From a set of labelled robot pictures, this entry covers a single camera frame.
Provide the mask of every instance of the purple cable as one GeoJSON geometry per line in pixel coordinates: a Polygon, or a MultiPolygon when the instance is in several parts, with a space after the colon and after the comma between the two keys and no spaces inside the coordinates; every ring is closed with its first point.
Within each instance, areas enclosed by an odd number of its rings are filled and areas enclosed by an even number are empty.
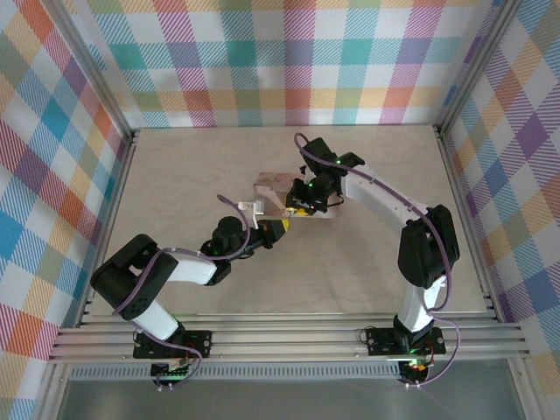
{"type": "MultiPolygon", "coordinates": [[[[202,354],[196,348],[192,348],[192,347],[188,347],[188,346],[181,346],[179,344],[168,343],[167,341],[163,341],[162,339],[159,339],[158,337],[155,337],[155,336],[151,335],[149,332],[146,332],[146,331],[142,330],[142,327],[140,325],[138,325],[136,322],[130,321],[130,323],[133,326],[135,326],[138,330],[142,331],[142,333],[145,336],[147,336],[150,340],[154,340],[162,346],[177,348],[178,350],[185,350],[186,352],[196,354],[196,357],[199,359],[199,362],[196,364],[196,367],[185,378],[181,379],[179,382],[177,382],[175,385],[173,385],[172,386],[173,388],[178,388],[182,385],[185,385],[199,371],[200,365],[202,364],[202,354]]],[[[161,386],[161,384],[159,383],[159,378],[156,379],[156,382],[157,382],[158,385],[161,386]]]]}
{"type": "Polygon", "coordinates": [[[134,287],[132,292],[126,297],[126,299],[124,299],[122,301],[121,304],[119,304],[115,308],[115,310],[113,311],[113,315],[119,315],[124,310],[124,308],[126,308],[127,305],[130,302],[132,302],[132,299],[134,299],[134,297],[138,294],[138,292],[142,288],[144,282],[146,281],[146,278],[150,274],[151,269],[153,268],[154,264],[158,260],[159,256],[161,256],[162,254],[178,253],[178,254],[186,254],[188,256],[194,256],[194,257],[200,258],[201,260],[220,261],[220,260],[233,259],[236,256],[238,256],[241,252],[243,252],[245,247],[247,247],[247,245],[249,244],[249,237],[250,237],[249,221],[247,220],[247,217],[245,216],[245,214],[230,199],[227,199],[223,195],[218,194],[218,200],[221,201],[224,204],[227,204],[228,206],[233,207],[235,209],[235,211],[241,216],[241,219],[243,220],[243,224],[245,225],[245,232],[247,232],[247,234],[245,235],[245,241],[243,242],[243,244],[235,252],[232,252],[231,254],[223,255],[223,256],[204,255],[204,254],[201,254],[200,252],[194,252],[194,251],[191,251],[190,249],[185,249],[185,248],[163,248],[163,249],[160,249],[150,259],[150,261],[148,262],[148,265],[146,265],[146,268],[142,272],[142,275],[138,279],[138,283],[136,284],[136,286],[134,287]]]}
{"type": "Polygon", "coordinates": [[[384,191],[386,191],[387,193],[389,193],[390,195],[392,195],[393,197],[395,197],[397,200],[401,201],[406,207],[408,207],[413,213],[417,214],[422,221],[428,226],[428,228],[431,231],[431,234],[433,235],[434,239],[436,240],[437,243],[437,247],[439,248],[439,252],[441,253],[442,256],[442,260],[444,262],[444,269],[445,269],[445,277],[446,277],[446,282],[447,282],[447,291],[445,293],[445,299],[444,302],[437,308],[431,308],[428,309],[425,307],[424,304],[424,309],[426,309],[426,311],[437,321],[443,321],[443,322],[447,322],[449,324],[453,324],[453,326],[455,327],[455,330],[457,331],[457,346],[455,347],[455,350],[453,351],[453,354],[451,355],[451,358],[449,359],[449,361],[447,362],[447,364],[444,366],[444,368],[441,370],[441,372],[439,372],[438,374],[436,374],[433,378],[430,378],[429,380],[426,380],[420,384],[415,384],[414,385],[420,387],[420,385],[424,385],[424,384],[428,384],[431,382],[434,382],[436,379],[438,379],[439,377],[441,377],[442,374],[444,374],[447,369],[449,369],[449,366],[453,363],[453,361],[455,360],[455,356],[457,355],[457,351],[459,350],[459,344],[461,342],[461,338],[460,338],[460,333],[459,333],[459,327],[452,321],[448,320],[448,319],[441,319],[441,318],[437,318],[433,316],[433,312],[438,312],[438,311],[442,311],[445,306],[447,305],[447,303],[449,302],[449,299],[452,295],[452,269],[451,269],[451,265],[449,264],[449,256],[447,255],[447,252],[445,252],[445,245],[444,242],[442,241],[441,237],[439,236],[438,230],[436,229],[436,227],[433,225],[433,223],[431,223],[430,219],[428,219],[426,217],[426,215],[424,213],[422,213],[416,206],[414,206],[412,203],[410,203],[410,201],[408,201],[407,199],[405,199],[401,194],[399,194],[397,191],[395,191],[393,188],[391,188],[390,186],[383,184],[380,180],[375,179],[374,177],[372,177],[371,175],[367,175],[366,173],[362,172],[362,171],[358,171],[354,168],[350,168],[348,166],[344,166],[343,164],[335,164],[334,162],[329,162],[328,160],[324,160],[321,159],[320,157],[316,157],[313,156],[309,151],[305,150],[301,144],[299,144],[298,142],[298,137],[302,137],[306,143],[309,143],[309,139],[305,136],[305,134],[303,133],[296,133],[294,135],[294,143],[296,144],[297,148],[299,149],[300,153],[306,155],[309,159],[313,159],[315,162],[319,162],[322,165],[326,165],[326,166],[331,166],[333,168],[339,168],[342,169],[344,171],[347,172],[351,172],[355,175],[358,175],[359,177],[364,178],[367,182],[372,182],[374,184],[376,184],[377,186],[379,186],[380,188],[382,188],[384,191]]]}

